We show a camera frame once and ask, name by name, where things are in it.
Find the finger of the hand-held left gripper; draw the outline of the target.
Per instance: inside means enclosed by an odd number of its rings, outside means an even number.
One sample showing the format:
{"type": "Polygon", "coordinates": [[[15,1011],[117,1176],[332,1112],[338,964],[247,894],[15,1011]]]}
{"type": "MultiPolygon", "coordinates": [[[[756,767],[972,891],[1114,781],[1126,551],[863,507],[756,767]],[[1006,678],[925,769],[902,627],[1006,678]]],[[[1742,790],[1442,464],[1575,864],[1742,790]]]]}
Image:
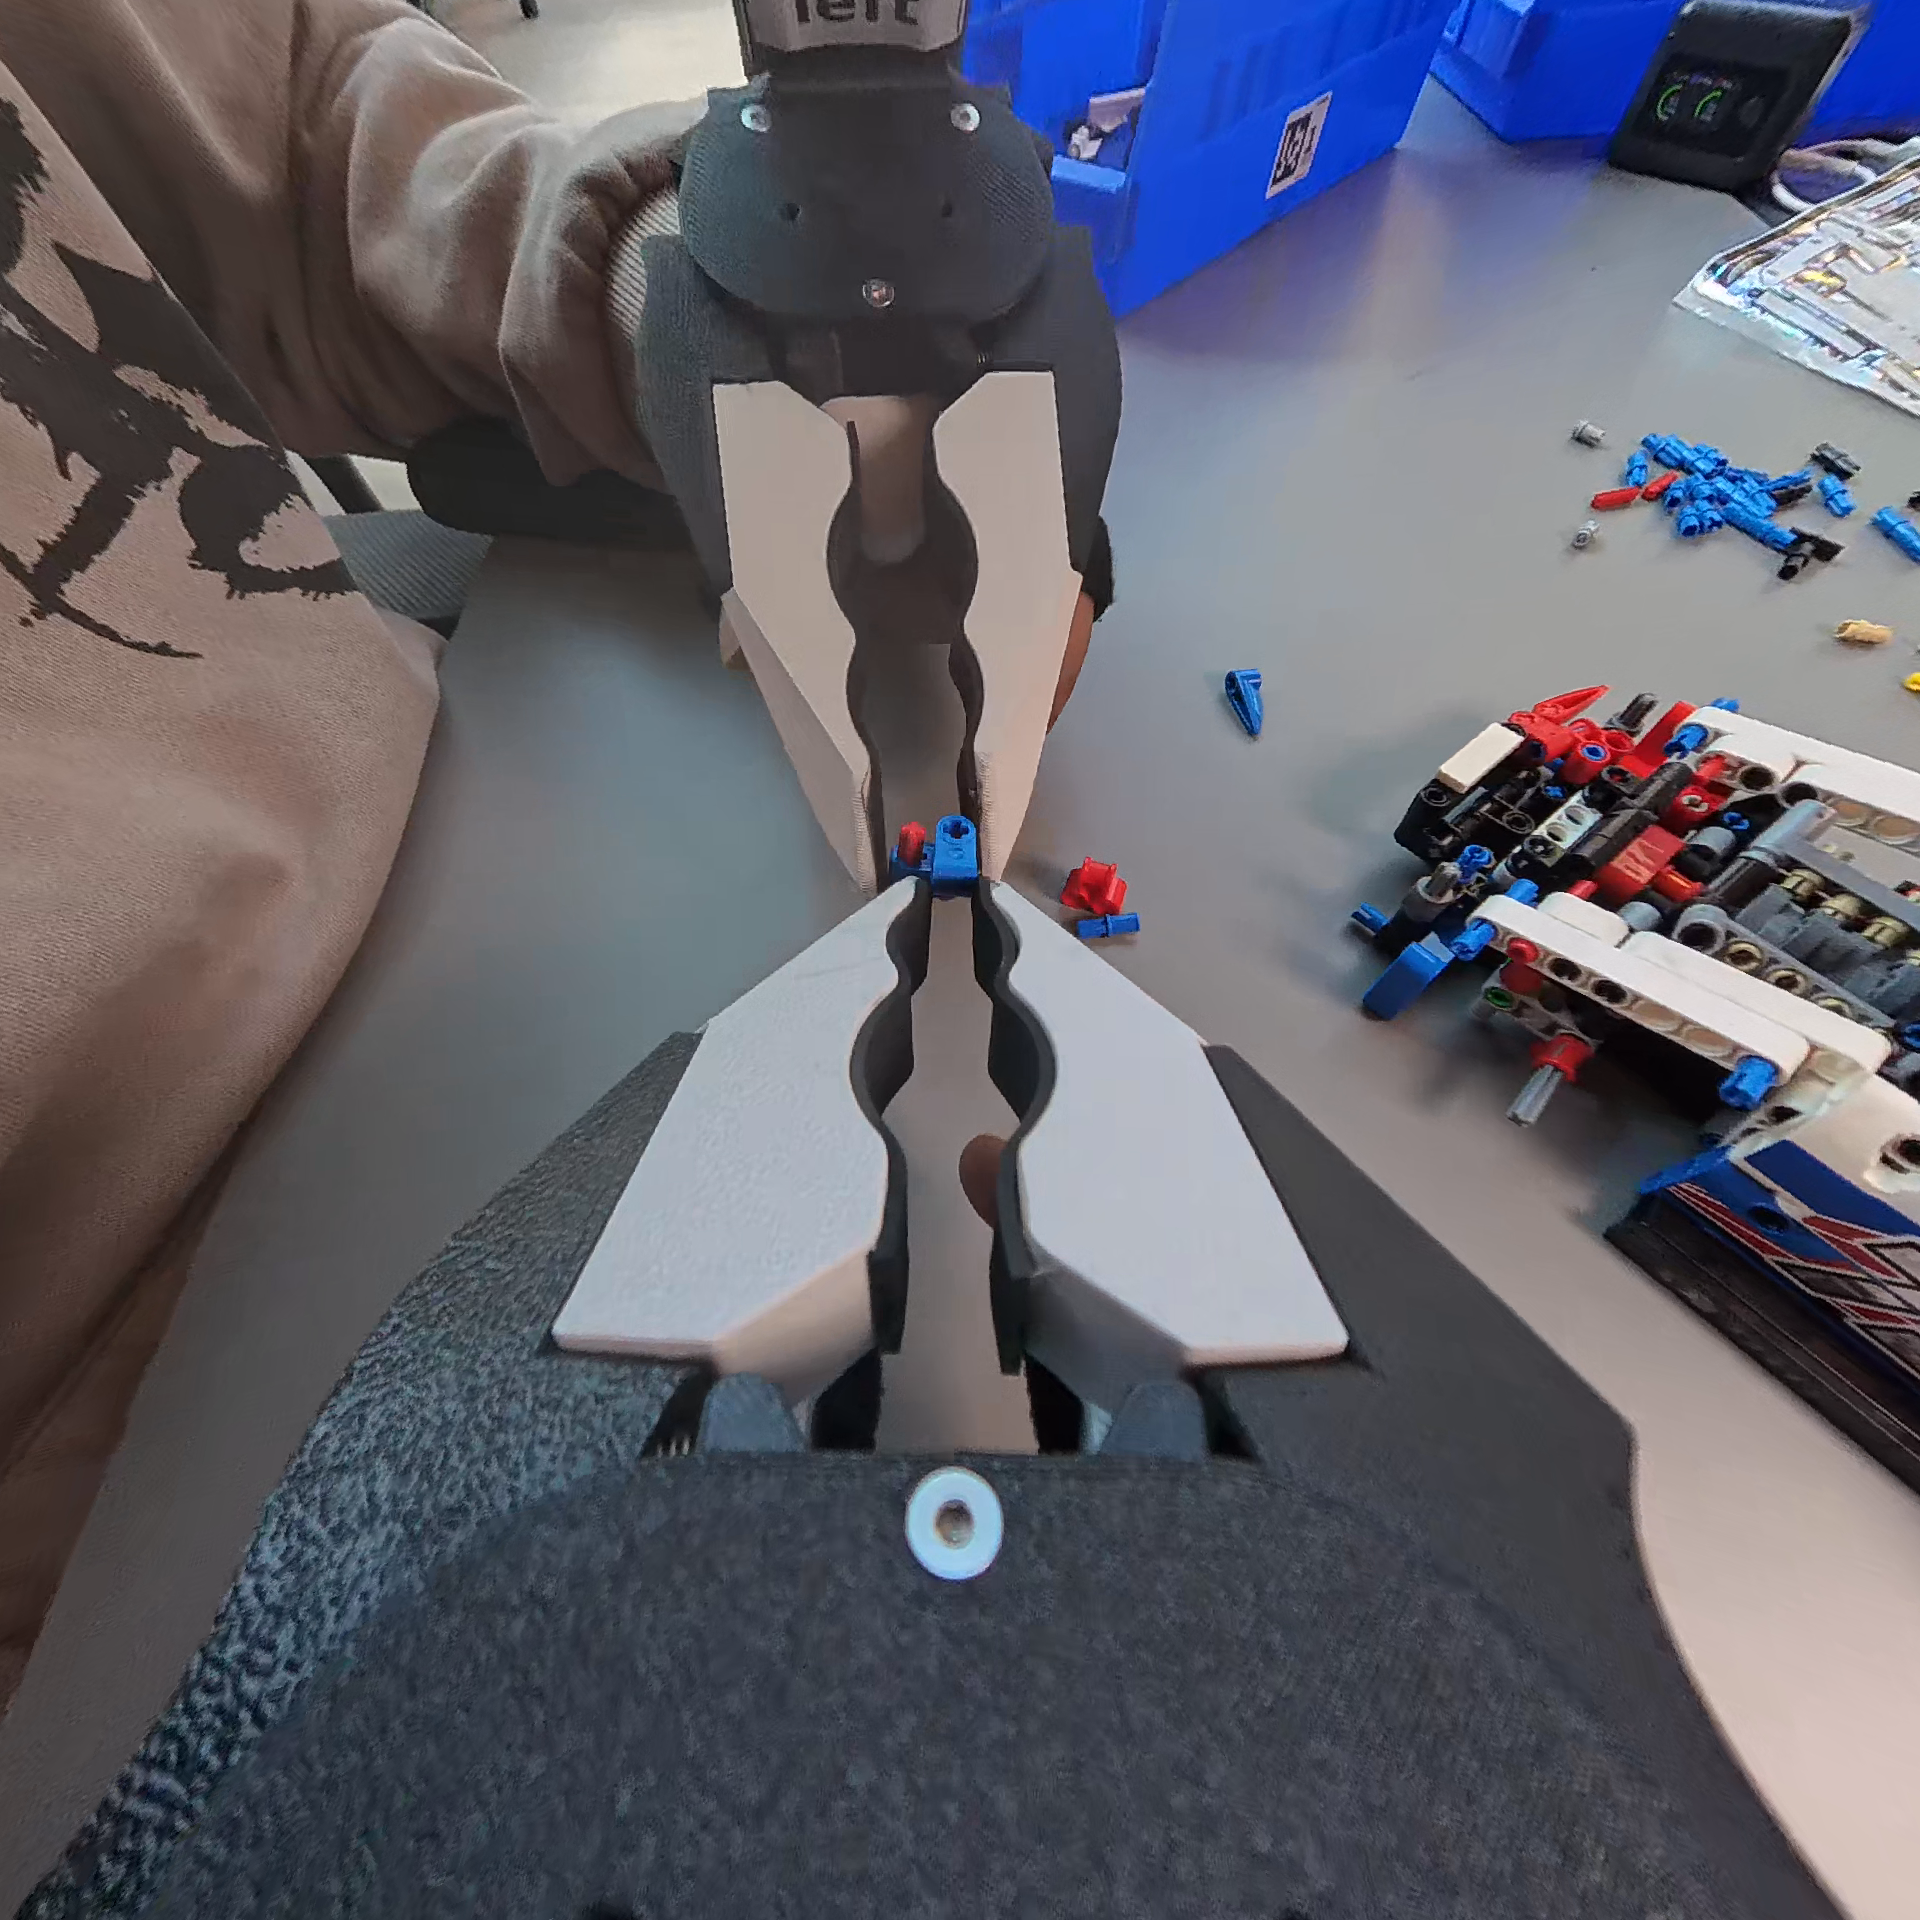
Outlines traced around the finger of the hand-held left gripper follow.
{"type": "Polygon", "coordinates": [[[1032,799],[1081,593],[1052,375],[982,375],[933,422],[933,477],[972,559],[950,651],[966,718],[958,793],[981,871],[1001,879],[1032,799]]]}
{"type": "Polygon", "coordinates": [[[831,525],[852,496],[852,444],[780,382],[717,384],[710,407],[730,564],[727,632],[828,846],[873,896],[881,889],[873,752],[850,708],[857,636],[830,568],[831,525]]]}

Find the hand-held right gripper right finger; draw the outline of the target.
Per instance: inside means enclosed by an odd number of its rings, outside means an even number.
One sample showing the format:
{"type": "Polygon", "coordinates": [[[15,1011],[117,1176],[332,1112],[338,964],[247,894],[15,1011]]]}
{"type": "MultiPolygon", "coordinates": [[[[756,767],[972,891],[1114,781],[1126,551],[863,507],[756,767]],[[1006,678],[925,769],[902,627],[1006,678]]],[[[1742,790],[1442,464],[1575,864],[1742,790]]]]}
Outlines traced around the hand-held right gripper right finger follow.
{"type": "Polygon", "coordinates": [[[1001,879],[975,889],[998,1155],[992,1320],[1114,1411],[1143,1383],[1338,1358],[1348,1329],[1209,1045],[1001,879]]]}

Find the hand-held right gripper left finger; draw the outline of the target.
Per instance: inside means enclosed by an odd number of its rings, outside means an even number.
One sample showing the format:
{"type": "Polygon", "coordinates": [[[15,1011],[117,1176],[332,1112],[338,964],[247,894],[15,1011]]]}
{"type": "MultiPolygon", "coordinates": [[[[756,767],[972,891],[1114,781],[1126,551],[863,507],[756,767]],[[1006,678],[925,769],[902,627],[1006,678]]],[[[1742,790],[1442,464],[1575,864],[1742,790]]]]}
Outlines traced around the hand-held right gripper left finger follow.
{"type": "Polygon", "coordinates": [[[698,1032],[551,1336],[806,1400],[898,1352],[920,883],[900,879],[698,1032]]]}

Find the grey desk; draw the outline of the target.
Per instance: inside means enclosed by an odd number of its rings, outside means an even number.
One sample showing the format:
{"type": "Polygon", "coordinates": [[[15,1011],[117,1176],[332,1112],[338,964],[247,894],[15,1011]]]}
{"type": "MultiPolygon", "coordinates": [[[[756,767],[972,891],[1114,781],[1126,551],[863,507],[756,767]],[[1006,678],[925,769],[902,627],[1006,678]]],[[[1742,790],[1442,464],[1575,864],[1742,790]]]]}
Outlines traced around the grey desk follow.
{"type": "MultiPolygon", "coordinates": [[[[1798,584],[1634,513],[1565,551],[1616,472],[1567,444],[1578,415],[1754,464],[1837,441],[1876,496],[1913,489],[1913,422],[1671,309],[1743,231],[1426,95],[1396,156],[1122,321],[1120,593],[1014,876],[1114,860],[1145,919],[1114,968],[1631,1422],[1653,1585],[1729,1747],[1846,1913],[1914,1915],[1914,1497],[1600,1238],[1687,1132],[1601,1073],[1512,1126],[1525,1069],[1461,983],[1368,1021],[1341,925],[1402,884],[1408,790],[1545,692],[1735,695],[1913,757],[1914,567],[1881,539],[1798,584]],[[1844,616],[1892,643],[1837,644],[1844,616]],[[1233,668],[1264,675],[1258,737],[1233,668]]],[[[685,571],[498,548],[388,894],[208,1225],[5,1724],[5,1913],[145,1732],[396,1291],[850,904],[685,571]]]]}

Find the blue storage bin with tag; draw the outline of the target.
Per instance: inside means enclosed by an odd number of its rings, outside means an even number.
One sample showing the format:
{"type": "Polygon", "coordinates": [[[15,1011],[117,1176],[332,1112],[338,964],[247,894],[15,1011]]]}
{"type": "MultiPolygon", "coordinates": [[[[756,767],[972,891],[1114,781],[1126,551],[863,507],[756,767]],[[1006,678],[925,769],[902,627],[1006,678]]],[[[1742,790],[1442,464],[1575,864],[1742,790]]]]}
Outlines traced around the blue storage bin with tag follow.
{"type": "Polygon", "coordinates": [[[1126,316],[1390,153],[1450,3],[982,3],[964,70],[1052,145],[1126,316]]]}

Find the partly built toy brick car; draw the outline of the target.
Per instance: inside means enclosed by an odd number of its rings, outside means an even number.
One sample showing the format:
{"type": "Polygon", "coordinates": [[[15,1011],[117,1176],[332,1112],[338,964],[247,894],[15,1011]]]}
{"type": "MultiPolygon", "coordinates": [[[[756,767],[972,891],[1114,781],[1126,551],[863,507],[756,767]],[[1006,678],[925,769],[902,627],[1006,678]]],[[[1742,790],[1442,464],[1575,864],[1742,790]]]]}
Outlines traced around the partly built toy brick car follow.
{"type": "Polygon", "coordinates": [[[1914,769],[1732,699],[1517,708],[1405,804],[1357,903],[1388,1021],[1445,974],[1527,1040],[1536,1123],[1604,1051],[1697,1125],[1606,1241],[1914,1484],[1914,769]]]}

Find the person's beige printed hoodie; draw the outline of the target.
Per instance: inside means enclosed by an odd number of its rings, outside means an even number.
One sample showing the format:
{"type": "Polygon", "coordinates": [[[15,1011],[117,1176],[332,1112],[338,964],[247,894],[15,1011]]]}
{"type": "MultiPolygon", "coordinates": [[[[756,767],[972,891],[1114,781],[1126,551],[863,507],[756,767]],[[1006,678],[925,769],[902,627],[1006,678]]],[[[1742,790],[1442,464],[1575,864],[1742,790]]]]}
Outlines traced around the person's beige printed hoodie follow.
{"type": "Polygon", "coordinates": [[[439,705],[269,412],[285,7],[5,5],[5,1700],[439,705]]]}

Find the pile of small brick pins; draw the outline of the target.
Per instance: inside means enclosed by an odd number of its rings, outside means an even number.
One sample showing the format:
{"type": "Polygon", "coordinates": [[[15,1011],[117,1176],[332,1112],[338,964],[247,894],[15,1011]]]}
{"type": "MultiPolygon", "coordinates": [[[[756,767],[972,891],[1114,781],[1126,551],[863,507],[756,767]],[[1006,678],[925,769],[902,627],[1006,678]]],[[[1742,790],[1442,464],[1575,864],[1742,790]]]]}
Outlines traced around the pile of small brick pins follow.
{"type": "Polygon", "coordinates": [[[1777,580],[1792,582],[1844,553],[1826,525],[1857,517],[1861,472],[1857,457],[1831,441],[1817,441],[1798,467],[1769,470],[1710,441],[1653,430],[1624,452],[1618,479],[1591,496],[1582,521],[1647,507],[1680,541],[1740,534],[1767,553],[1777,580]]]}

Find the instruction booklet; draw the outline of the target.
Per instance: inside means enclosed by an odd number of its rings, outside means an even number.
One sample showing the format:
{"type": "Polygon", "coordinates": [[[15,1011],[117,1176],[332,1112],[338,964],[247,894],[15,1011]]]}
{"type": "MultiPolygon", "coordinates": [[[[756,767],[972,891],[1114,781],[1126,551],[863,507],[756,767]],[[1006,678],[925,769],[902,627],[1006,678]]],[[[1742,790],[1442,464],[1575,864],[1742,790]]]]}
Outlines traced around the instruction booklet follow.
{"type": "Polygon", "coordinates": [[[1728,246],[1673,304],[1918,415],[1918,157],[1728,246]]]}

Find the black power unit with display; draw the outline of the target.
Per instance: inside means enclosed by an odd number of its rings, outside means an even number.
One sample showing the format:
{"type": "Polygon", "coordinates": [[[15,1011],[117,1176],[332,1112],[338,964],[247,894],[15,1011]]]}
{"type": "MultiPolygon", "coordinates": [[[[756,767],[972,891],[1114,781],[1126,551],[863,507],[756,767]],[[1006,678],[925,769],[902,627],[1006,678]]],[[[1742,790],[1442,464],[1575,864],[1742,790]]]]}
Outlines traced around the black power unit with display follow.
{"type": "Polygon", "coordinates": [[[1614,132],[1626,173],[1760,185],[1853,53],[1869,5],[1687,3],[1614,132]]]}

